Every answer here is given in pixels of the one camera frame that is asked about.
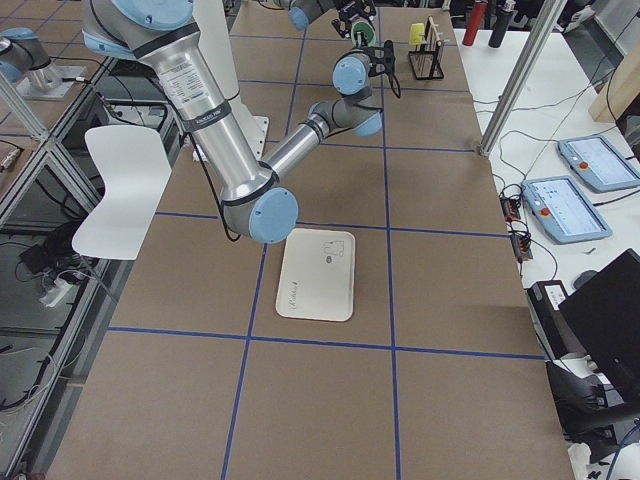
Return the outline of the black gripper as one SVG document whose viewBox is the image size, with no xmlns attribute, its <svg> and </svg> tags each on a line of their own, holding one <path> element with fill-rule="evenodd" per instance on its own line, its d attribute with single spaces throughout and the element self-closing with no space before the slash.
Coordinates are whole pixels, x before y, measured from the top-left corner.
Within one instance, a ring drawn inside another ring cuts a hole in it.
<svg viewBox="0 0 640 480">
<path fill-rule="evenodd" d="M 385 40 L 382 46 L 367 46 L 363 52 L 370 61 L 369 75 L 394 75 L 395 52 L 392 40 Z"/>
<path fill-rule="evenodd" d="M 376 16 L 376 7 L 371 0 L 333 0 L 338 18 L 331 21 L 339 35 L 350 35 L 352 27 L 358 21 L 372 24 Z"/>
</svg>

